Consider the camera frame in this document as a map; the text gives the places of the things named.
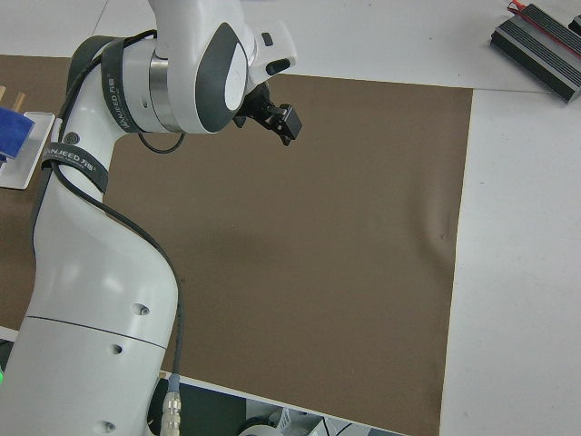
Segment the brown mat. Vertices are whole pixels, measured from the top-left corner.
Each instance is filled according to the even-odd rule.
[[[55,112],[66,64],[0,56],[0,84],[27,92],[26,110]],[[249,123],[192,135],[167,156],[129,137],[115,149],[106,201],[148,229],[181,276],[182,371],[437,435],[471,91],[299,76],[272,90],[304,122],[289,148]],[[10,328],[33,286],[33,197],[34,183],[0,191]]]

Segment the wooden stick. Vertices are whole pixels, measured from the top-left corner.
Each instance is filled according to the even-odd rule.
[[[25,93],[18,93],[18,95],[16,96],[15,105],[12,106],[12,110],[15,112],[20,112],[20,109],[22,109],[22,105],[25,102],[25,98],[26,98]]]

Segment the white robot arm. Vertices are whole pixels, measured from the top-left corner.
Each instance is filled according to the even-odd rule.
[[[93,40],[45,150],[34,293],[0,386],[3,435],[150,434],[178,284],[161,248],[101,203],[115,142],[131,132],[215,133],[246,117],[285,144],[300,130],[265,84],[296,62],[284,25],[249,26],[239,0],[150,3],[157,38],[101,40],[101,54]],[[179,434],[175,400],[163,434]]]

